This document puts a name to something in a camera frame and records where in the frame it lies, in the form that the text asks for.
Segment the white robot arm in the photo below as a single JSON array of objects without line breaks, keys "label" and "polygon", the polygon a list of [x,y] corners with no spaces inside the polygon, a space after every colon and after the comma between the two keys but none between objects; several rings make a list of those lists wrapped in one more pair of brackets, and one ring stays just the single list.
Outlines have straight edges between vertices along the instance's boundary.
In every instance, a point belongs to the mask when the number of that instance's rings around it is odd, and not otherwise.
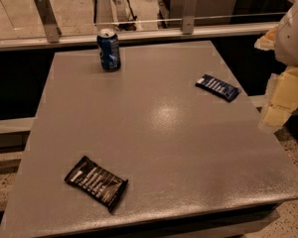
[{"label": "white robot arm", "polygon": [[286,65],[280,74],[272,73],[265,91],[259,128],[265,132],[279,130],[298,108],[298,0],[277,26],[260,37],[254,47],[274,51],[277,61]]}]

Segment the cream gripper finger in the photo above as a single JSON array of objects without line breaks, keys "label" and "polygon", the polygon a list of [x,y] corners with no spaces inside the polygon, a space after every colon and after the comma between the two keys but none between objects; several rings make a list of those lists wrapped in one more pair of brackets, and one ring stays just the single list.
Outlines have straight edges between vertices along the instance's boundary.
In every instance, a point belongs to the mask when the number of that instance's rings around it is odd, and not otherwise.
[{"label": "cream gripper finger", "polygon": [[298,108],[298,67],[287,66],[281,74],[272,73],[265,97],[259,128],[279,130]]},{"label": "cream gripper finger", "polygon": [[254,47],[262,51],[274,51],[275,50],[275,35],[278,26],[274,26],[265,35],[261,36],[254,43]]}]

